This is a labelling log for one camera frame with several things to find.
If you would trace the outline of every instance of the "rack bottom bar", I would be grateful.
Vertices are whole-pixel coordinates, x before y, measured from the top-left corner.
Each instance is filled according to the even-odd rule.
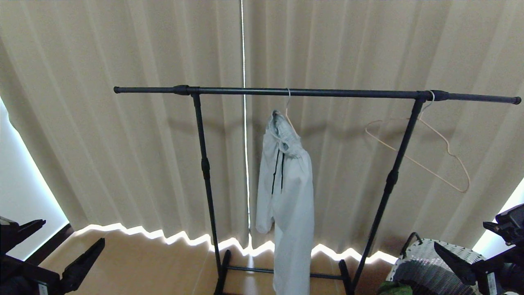
[[[227,268],[230,270],[243,270],[243,271],[253,271],[253,272],[265,272],[265,273],[274,272],[274,270],[269,269],[269,268],[258,268],[258,267],[228,266]],[[331,279],[331,280],[344,280],[344,277],[342,276],[327,275],[325,273],[315,273],[315,272],[312,272],[310,277],[321,278],[321,279]]]

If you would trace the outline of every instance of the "baseboard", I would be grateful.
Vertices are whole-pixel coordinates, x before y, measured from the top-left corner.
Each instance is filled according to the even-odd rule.
[[[39,265],[44,259],[46,259],[58,246],[60,246],[72,233],[74,229],[71,224],[67,224],[62,227],[54,236],[52,236],[47,242],[45,242],[38,250],[36,250],[29,258],[26,259],[27,263],[32,265]]]

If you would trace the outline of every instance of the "garment rack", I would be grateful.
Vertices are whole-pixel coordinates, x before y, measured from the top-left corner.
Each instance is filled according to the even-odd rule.
[[[209,217],[211,220],[211,231],[213,235],[213,246],[215,249],[216,269],[218,272],[218,280],[214,291],[215,295],[225,294],[224,285],[228,270],[243,270],[253,272],[273,273],[272,269],[256,268],[256,267],[241,267],[230,265],[231,251],[227,250],[224,259],[221,262],[218,240],[216,236],[215,212],[213,207],[213,196],[211,191],[210,180],[210,164],[205,148],[204,125],[202,122],[202,110],[200,95],[201,94],[237,94],[237,95],[265,95],[265,96],[310,96],[310,97],[346,97],[346,98],[400,98],[415,100],[413,108],[411,109],[411,116],[406,126],[406,131],[402,137],[400,148],[395,158],[395,163],[391,172],[386,178],[386,185],[380,204],[378,206],[375,219],[369,231],[369,237],[362,253],[362,259],[358,264],[358,268],[353,277],[350,278],[347,271],[346,262],[342,259],[339,262],[340,275],[328,275],[325,273],[311,273],[312,278],[335,279],[342,280],[346,295],[353,295],[357,287],[358,280],[364,269],[366,258],[369,255],[378,226],[384,214],[384,210],[388,203],[389,196],[393,191],[398,179],[398,171],[402,159],[408,147],[409,140],[413,133],[417,117],[420,114],[422,105],[426,101],[443,101],[443,100],[463,100],[463,101],[485,101],[485,102],[501,102],[519,104],[522,99],[520,97],[503,97],[503,96],[485,96],[477,94],[460,94],[448,93],[440,90],[427,91],[382,91],[382,90],[337,90],[337,89],[287,89],[287,88],[210,88],[210,87],[191,87],[188,85],[179,85],[175,87],[114,87],[115,93],[173,93],[183,96],[191,96],[196,113],[196,124],[198,127],[198,135],[200,141],[200,152],[202,154],[202,172],[205,182],[205,191],[208,199]]]

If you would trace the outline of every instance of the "curtain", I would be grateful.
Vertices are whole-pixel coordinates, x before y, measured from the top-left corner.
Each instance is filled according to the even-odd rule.
[[[247,87],[439,89],[524,95],[524,3],[244,1]],[[262,136],[285,97],[248,97],[251,220]],[[313,164],[315,244],[362,252],[396,153],[365,134],[407,118],[413,101],[293,97],[289,117]],[[412,231],[472,247],[524,177],[524,109],[435,102],[424,119],[471,176],[459,193],[404,159],[374,250],[397,255]],[[398,148],[406,121],[370,126]],[[465,188],[460,164],[418,123],[407,155]],[[253,246],[270,237],[252,231]]]
[[[237,1],[0,3],[1,93],[75,229],[210,234],[194,106],[114,86],[242,86]],[[247,246],[242,97],[202,97],[220,240]]]
[[[210,234],[189,97],[113,86],[439,89],[524,96],[524,3],[362,1],[0,2],[0,94],[74,228],[142,225]],[[284,97],[202,95],[219,240],[247,246],[264,127]],[[409,116],[412,101],[293,97],[289,117],[313,163],[315,242],[361,251],[395,152],[367,123]],[[411,231],[465,247],[524,177],[524,109],[435,102],[472,182],[459,193],[404,160],[374,250]],[[244,120],[247,153],[244,151]],[[370,132],[398,146],[406,121]],[[445,143],[418,124],[412,156],[459,187]],[[247,186],[246,164],[249,172]],[[251,232],[253,247],[271,236]]]

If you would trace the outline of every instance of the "floor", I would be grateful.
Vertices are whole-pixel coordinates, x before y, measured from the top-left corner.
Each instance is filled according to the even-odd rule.
[[[105,237],[105,249],[74,294],[213,294],[217,279],[214,253],[207,243],[189,246],[184,239],[167,245],[163,238],[149,239],[143,234],[89,230],[73,234],[40,266],[61,274],[101,237]],[[271,251],[251,257],[242,256],[234,246],[230,249],[232,265],[272,268]],[[351,274],[358,262],[350,257],[346,263]],[[381,260],[367,264],[357,294],[375,294],[390,268]],[[313,257],[311,270],[340,274],[337,261],[321,252]],[[230,270],[224,291],[274,294],[272,275]],[[311,278],[311,294],[344,294],[344,287],[338,280]]]

